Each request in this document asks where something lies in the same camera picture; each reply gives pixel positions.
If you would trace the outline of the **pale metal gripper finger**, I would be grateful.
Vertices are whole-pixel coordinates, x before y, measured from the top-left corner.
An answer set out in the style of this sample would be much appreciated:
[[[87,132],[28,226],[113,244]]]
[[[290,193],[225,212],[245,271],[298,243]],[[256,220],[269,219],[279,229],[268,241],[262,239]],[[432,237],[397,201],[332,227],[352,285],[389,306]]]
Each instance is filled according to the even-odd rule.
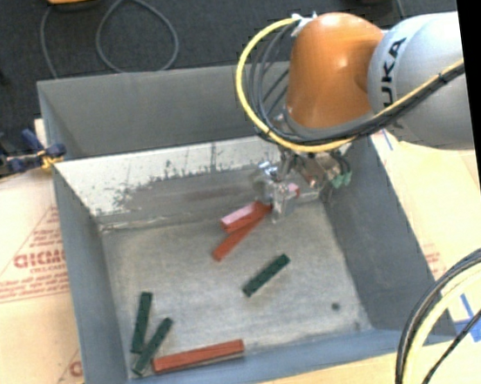
[[[272,220],[276,223],[289,216],[295,209],[295,201],[299,198],[298,185],[280,183],[271,189]]]
[[[256,166],[256,169],[250,176],[255,197],[263,204],[273,202],[274,193],[278,187],[275,179],[277,171],[277,165],[265,160]]]

